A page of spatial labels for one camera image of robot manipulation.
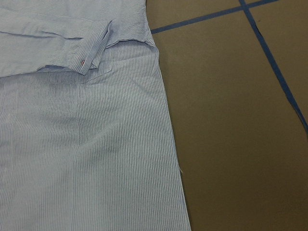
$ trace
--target floor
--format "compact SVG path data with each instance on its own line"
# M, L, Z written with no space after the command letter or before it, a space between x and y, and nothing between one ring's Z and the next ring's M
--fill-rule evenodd
M308 230L307 10L147 0L193 231Z

